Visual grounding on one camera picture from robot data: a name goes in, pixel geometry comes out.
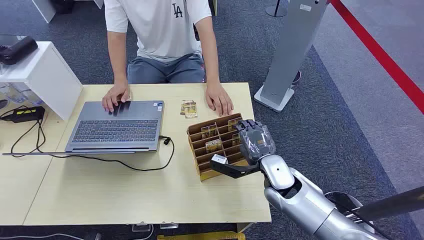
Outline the person's left hand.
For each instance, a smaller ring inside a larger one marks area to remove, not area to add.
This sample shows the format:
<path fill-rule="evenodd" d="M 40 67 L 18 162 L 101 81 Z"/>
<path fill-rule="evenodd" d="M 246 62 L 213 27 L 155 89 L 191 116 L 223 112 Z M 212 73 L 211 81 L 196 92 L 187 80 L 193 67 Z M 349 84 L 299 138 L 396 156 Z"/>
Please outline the person's left hand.
<path fill-rule="evenodd" d="M 228 116 L 234 110 L 230 96 L 219 82 L 206 84 L 205 100 L 208 107 L 220 117 Z"/>

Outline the person's right hand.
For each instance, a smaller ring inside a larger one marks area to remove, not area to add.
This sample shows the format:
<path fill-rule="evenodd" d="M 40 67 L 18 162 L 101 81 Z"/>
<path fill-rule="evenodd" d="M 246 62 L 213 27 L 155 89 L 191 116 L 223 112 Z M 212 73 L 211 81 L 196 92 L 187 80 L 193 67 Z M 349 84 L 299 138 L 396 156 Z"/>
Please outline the person's right hand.
<path fill-rule="evenodd" d="M 106 112 L 113 113 L 114 107 L 119 102 L 125 103 L 131 100 L 131 91 L 127 83 L 116 83 L 102 98 L 102 107 Z"/>

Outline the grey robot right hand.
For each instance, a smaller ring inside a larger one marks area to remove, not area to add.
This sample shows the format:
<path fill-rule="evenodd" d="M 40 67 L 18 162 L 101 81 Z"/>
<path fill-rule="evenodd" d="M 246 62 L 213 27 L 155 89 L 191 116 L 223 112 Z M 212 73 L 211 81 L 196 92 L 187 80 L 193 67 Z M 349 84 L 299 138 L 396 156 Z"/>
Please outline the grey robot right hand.
<path fill-rule="evenodd" d="M 252 119 L 239 120 L 235 125 L 240 137 L 240 152 L 249 166 L 268 155 L 274 155 L 276 145 L 268 127 Z"/>

